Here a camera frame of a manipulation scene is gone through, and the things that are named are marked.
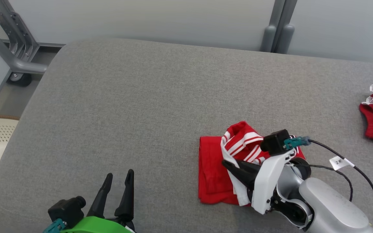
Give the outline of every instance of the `black cable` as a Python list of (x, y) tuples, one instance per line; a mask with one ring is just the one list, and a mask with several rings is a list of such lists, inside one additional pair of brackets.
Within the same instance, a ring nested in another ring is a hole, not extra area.
[[(314, 167), (314, 168), (325, 168), (329, 171), (335, 171), (333, 170), (333, 168), (329, 168), (329, 167), (326, 167), (326, 166), (322, 166), (322, 165), (313, 165), (313, 164), (295, 164), (294, 165), (295, 167)], [(348, 178), (348, 176), (346, 176), (345, 174), (343, 174), (341, 171), (335, 171), (337, 174), (340, 174), (341, 176), (343, 176), (345, 178), (345, 180), (348, 182), (349, 184), (349, 188), (351, 189), (351, 194), (350, 194), (350, 197), (349, 197), (349, 201), (352, 202), (352, 198), (354, 197), (354, 188), (352, 187), (352, 182), (351, 180)]]
[[(345, 157), (343, 157), (341, 154), (339, 154), (338, 152), (336, 152), (335, 150), (333, 150), (332, 148), (326, 146), (325, 144), (322, 144), (318, 141), (315, 141), (315, 140), (311, 140), (309, 139), (309, 142), (311, 143), (314, 143), (314, 144), (317, 144), (325, 149), (328, 149), (330, 152), (334, 153), (335, 155), (339, 156), (341, 159), (345, 159)], [(364, 178), (365, 180), (367, 180), (367, 182), (369, 183), (370, 187), (372, 188), (372, 191), (373, 191), (373, 183), (372, 181), (369, 180), (368, 176), (363, 172), (361, 171), (361, 169), (359, 169), (357, 166), (354, 166), (355, 170), (358, 171)]]

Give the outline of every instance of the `caster wheel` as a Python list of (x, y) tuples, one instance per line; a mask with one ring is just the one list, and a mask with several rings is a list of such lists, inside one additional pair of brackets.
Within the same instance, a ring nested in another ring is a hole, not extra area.
[(13, 84), (20, 87), (26, 87), (30, 85), (32, 81), (31, 74), (23, 74), (22, 77), (17, 81), (12, 81), (10, 78), (6, 81), (9, 84)]

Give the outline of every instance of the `floor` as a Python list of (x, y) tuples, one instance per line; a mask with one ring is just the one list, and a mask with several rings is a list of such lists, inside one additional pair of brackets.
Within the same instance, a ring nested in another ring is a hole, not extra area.
[[(49, 65), (59, 50), (60, 48), (55, 47), (40, 47), (32, 62)], [(27, 87), (3, 84), (0, 91), (0, 115), (21, 117), (41, 78), (42, 75), (32, 75), (33, 80)], [(8, 233), (8, 231), (0, 228), (0, 233)]]
[[(32, 62), (49, 65), (59, 50), (57, 47), (40, 47)], [(0, 115), (20, 117), (41, 78), (42, 75), (32, 75), (33, 80), (27, 87), (5, 83), (0, 92)]]

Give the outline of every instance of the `gray fabric surface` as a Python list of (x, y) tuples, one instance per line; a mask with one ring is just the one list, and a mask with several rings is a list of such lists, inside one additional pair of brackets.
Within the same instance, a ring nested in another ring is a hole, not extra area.
[[(345, 155), (373, 181), (373, 141), (358, 105), (373, 64), (244, 50), (96, 39), (68, 44), (53, 59), (0, 162), (0, 223), (41, 232), (60, 199), (86, 198), (108, 172), (113, 216), (127, 170), (135, 171), (136, 230), (298, 232), (279, 214), (198, 200), (198, 142), (246, 120), (260, 134), (286, 128)], [(332, 154), (302, 148), (308, 161)], [(353, 202), (373, 223), (373, 193), (352, 168)], [(349, 196), (334, 172), (313, 175)]]

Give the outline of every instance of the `black wheel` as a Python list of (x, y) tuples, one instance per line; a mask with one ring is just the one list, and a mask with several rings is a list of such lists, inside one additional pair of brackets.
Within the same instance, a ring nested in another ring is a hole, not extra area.
[(32, 81), (31, 74), (23, 74), (22, 77), (17, 81), (12, 81), (10, 78), (6, 81), (9, 84), (13, 84), (20, 87), (26, 87), (30, 85)]
[(303, 180), (306, 180), (307, 178), (309, 178), (312, 174), (312, 169), (311, 167), (309, 167), (309, 163), (302, 159), (302, 158), (299, 158), (299, 157), (295, 157), (293, 158), (292, 160), (290, 160), (291, 163), (293, 164), (296, 164), (296, 165), (303, 165), (303, 166), (298, 166), (297, 168), (299, 169), (301, 175), (302, 175), (302, 179)]

